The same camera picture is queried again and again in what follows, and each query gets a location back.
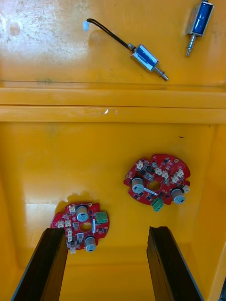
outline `blue solenoid coil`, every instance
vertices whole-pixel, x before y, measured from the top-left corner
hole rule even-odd
[[[191,36],[186,56],[190,56],[196,37],[202,37],[204,35],[213,8],[213,4],[209,3],[208,0],[202,1],[194,7],[190,23],[186,30],[186,34]]]

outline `push-pull solenoid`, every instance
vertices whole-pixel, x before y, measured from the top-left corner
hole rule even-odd
[[[103,26],[101,23],[96,21],[95,19],[87,19],[83,22],[84,31],[88,31],[89,23],[93,23],[98,26],[100,29],[109,34],[112,38],[118,41],[121,45],[132,52],[131,58],[133,58],[137,63],[139,63],[143,68],[148,70],[149,72],[155,71],[160,77],[162,77],[165,81],[169,80],[166,76],[165,72],[163,72],[159,67],[159,60],[153,56],[153,54],[142,44],[135,47],[132,44],[127,44],[119,37],[117,37],[113,32]]]

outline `green terminal block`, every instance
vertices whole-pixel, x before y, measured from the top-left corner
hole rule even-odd
[[[107,222],[107,212],[102,211],[102,212],[97,212],[96,213],[96,219],[98,224],[103,224],[104,222]]]
[[[158,212],[163,207],[163,200],[162,200],[162,198],[156,198],[152,202],[152,207],[153,207],[153,209],[154,209],[155,212]]]

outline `black wire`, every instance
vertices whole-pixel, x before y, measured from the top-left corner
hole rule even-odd
[[[87,19],[86,20],[89,23],[93,23],[94,25],[98,26],[100,29],[102,29],[103,31],[105,31],[107,34],[109,34],[113,39],[115,39],[116,41],[118,41],[120,44],[122,44],[125,48],[129,49],[128,44],[126,42],[124,42],[123,40],[121,40],[119,37],[117,37],[113,32],[111,32],[109,29],[107,29],[105,26],[103,26],[101,23],[99,23],[97,20],[95,19]]]

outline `silver capacitor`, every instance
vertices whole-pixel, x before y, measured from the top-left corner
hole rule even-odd
[[[96,242],[94,237],[92,236],[87,236],[85,238],[85,247],[87,252],[93,252],[96,249]]]
[[[135,178],[132,180],[132,190],[137,194],[142,193],[145,190],[142,179]]]
[[[174,189],[171,192],[171,196],[173,198],[173,201],[175,204],[182,204],[185,201],[185,197],[183,195],[183,192],[178,188],[178,189]]]
[[[87,221],[87,219],[89,218],[89,215],[88,215],[88,211],[87,211],[86,207],[85,206],[80,206],[76,210],[76,216],[77,216],[77,220],[79,222]]]

